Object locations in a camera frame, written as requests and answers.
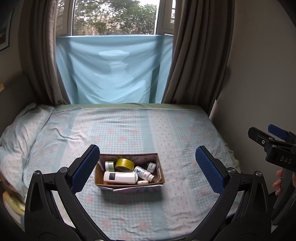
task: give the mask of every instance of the brown curtain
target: brown curtain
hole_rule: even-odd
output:
[[[19,25],[19,55],[40,103],[67,104],[68,96],[57,70],[55,25],[58,0],[25,0]]]
[[[221,91],[234,0],[177,0],[173,58],[163,103],[200,106],[208,115]]]

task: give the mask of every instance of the metal bolt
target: metal bolt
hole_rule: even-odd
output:
[[[34,175],[34,176],[38,176],[39,174],[40,174],[40,171],[34,171],[34,172],[33,172],[33,175]]]
[[[64,172],[66,172],[67,170],[68,170],[68,168],[66,168],[66,167],[61,167],[60,170],[59,170],[59,172],[64,173]]]
[[[257,175],[258,177],[261,177],[261,176],[262,176],[262,173],[261,173],[260,171],[256,171],[255,173],[256,173],[256,175]]]
[[[235,169],[230,167],[230,168],[228,168],[228,172],[233,174],[233,173],[235,173]]]

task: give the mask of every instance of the picture frame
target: picture frame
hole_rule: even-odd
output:
[[[9,14],[4,24],[0,26],[0,51],[9,47],[9,35],[10,35],[12,13],[13,13],[13,10]]]

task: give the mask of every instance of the finger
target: finger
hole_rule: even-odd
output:
[[[293,172],[292,182],[293,182],[293,186],[296,187],[296,172]]]
[[[282,169],[282,170],[278,170],[278,171],[276,172],[276,175],[277,175],[278,177],[282,177],[282,176],[283,176],[283,169]]]
[[[274,188],[281,186],[281,178],[276,180],[274,184],[272,184]]]
[[[281,193],[281,188],[278,187],[278,189],[277,189],[276,192],[275,192],[275,195],[277,196],[277,195],[279,195],[280,193]]]

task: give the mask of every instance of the open box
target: open box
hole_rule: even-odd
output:
[[[141,156],[147,156],[149,161],[139,162]],[[152,173],[154,178],[151,183],[141,184],[141,185],[108,185],[104,182],[104,166],[106,161],[114,161],[114,165],[119,158],[129,159],[135,163],[135,166],[145,165],[146,163],[153,162],[156,164],[156,168]],[[149,153],[149,154],[130,154],[130,155],[116,155],[116,154],[100,154],[100,159],[95,168],[95,184],[101,189],[105,191],[112,192],[120,192],[120,193],[131,193],[131,192],[152,192],[159,191],[162,185],[165,182],[163,171],[161,168],[161,164],[159,161],[159,157],[157,153]]]

